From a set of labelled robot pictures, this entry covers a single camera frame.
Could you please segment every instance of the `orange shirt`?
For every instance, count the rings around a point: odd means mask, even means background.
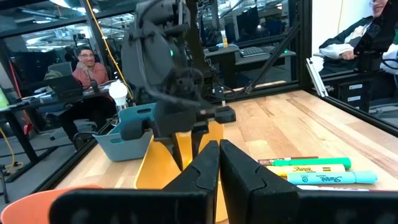
[[[93,71],[94,71],[93,72],[94,75],[91,79],[94,79],[98,85],[109,81],[109,78],[108,78],[108,75],[106,74],[106,69],[105,69],[104,65],[102,65],[100,63],[95,63]],[[77,68],[73,72],[73,76],[78,81],[81,82],[81,84],[83,85],[84,88],[91,86],[90,77],[81,68]]]

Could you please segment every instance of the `blue highlighter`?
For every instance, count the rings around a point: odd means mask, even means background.
[[[374,184],[377,175],[372,171],[288,173],[287,181],[292,184]]]

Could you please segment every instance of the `keyboard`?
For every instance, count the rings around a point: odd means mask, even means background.
[[[239,51],[242,57],[251,57],[262,54],[269,54],[269,50],[262,47],[248,47]]]

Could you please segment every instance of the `man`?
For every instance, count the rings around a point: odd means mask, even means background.
[[[373,19],[375,17],[380,17],[388,1],[389,0],[371,0],[373,16],[359,20],[336,37],[328,39],[319,46],[320,52],[325,56],[323,69],[319,72],[320,75],[343,72],[356,68],[358,59],[357,55],[354,54],[354,48],[371,25]],[[383,58],[397,58],[397,52],[398,45],[392,44],[388,52],[383,54]],[[389,64],[393,67],[397,67],[396,63],[389,62]],[[381,64],[381,68],[389,73],[398,72],[398,70],[387,68],[384,64]]]
[[[94,53],[89,48],[78,49],[79,62],[73,76],[83,85],[84,88],[91,86],[90,81],[95,80],[97,84],[106,83],[108,74],[105,67],[96,63]],[[111,98],[99,96],[80,101],[73,105],[68,111],[62,113],[59,118],[64,131],[72,141],[74,135],[78,132],[75,123],[76,119],[93,120],[97,129],[106,124],[106,118],[112,117],[116,113],[116,108]]]

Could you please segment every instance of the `teal plastic basket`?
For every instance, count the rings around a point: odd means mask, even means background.
[[[121,110],[119,112],[119,124],[116,127],[108,134],[93,135],[110,160],[126,161],[144,157],[152,137],[152,130],[146,131],[140,139],[124,141],[120,136],[120,126],[122,123],[128,123],[134,118],[154,119],[154,110],[155,103]]]

